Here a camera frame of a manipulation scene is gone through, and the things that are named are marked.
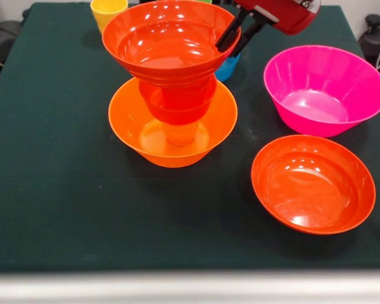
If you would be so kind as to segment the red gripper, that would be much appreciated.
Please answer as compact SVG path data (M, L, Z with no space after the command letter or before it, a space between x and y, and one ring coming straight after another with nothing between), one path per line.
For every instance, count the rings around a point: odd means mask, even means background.
M215 44L220 53L230 48L237 37L238 29L249 13L254 16L262 15L277 30L287 35L295 35L312 23L321 7L320 0L244 0L235 3L240 6L239 12ZM242 33L232 51L232 56L237 57L265 25L265 20L251 24Z

